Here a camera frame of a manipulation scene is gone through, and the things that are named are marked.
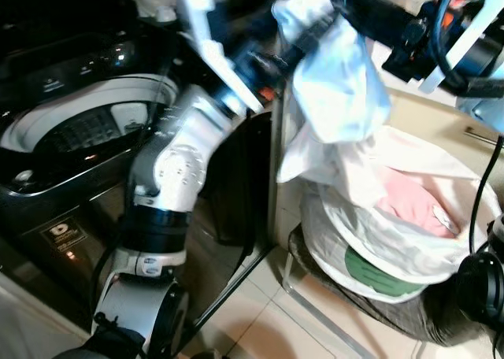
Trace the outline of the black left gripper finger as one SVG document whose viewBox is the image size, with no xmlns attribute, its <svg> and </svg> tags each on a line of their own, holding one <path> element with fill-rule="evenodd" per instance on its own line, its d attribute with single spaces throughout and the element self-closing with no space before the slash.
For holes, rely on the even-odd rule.
<svg viewBox="0 0 504 359">
<path fill-rule="evenodd" d="M 312 53 L 318 47 L 318 42 L 323 39 L 325 32 L 335 23 L 335 18 L 336 16 L 318 18 L 309 27 L 302 29 L 298 38 L 280 54 L 282 68 L 295 68 L 307 54 Z"/>
</svg>

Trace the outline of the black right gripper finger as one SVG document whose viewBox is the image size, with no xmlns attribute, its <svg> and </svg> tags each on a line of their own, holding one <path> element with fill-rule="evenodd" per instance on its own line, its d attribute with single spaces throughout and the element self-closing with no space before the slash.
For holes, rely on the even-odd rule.
<svg viewBox="0 0 504 359">
<path fill-rule="evenodd" d="M 360 34 L 425 34 L 429 29 L 428 18 L 390 0 L 334 0 L 334 9 Z"/>
<path fill-rule="evenodd" d="M 392 34 L 388 25 L 393 17 L 408 13 L 402 7 L 385 0 L 331 0 L 335 11 L 352 24 L 359 34 L 389 45 Z"/>
</svg>

